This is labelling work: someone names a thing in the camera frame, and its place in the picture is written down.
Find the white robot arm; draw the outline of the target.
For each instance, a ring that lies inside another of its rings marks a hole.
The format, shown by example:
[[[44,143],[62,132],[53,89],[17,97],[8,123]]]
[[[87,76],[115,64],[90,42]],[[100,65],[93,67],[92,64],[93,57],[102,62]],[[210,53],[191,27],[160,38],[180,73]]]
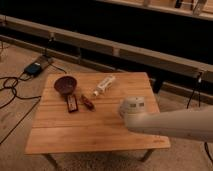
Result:
[[[213,105],[151,113],[144,97],[127,97],[119,114],[132,132],[213,143]]]

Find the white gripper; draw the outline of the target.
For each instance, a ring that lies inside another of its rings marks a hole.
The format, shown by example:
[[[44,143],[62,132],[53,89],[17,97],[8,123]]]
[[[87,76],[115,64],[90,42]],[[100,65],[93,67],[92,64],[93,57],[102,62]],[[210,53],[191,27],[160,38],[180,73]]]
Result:
[[[119,106],[121,117],[124,117],[126,114],[144,113],[145,111],[145,98],[143,96],[126,97]]]

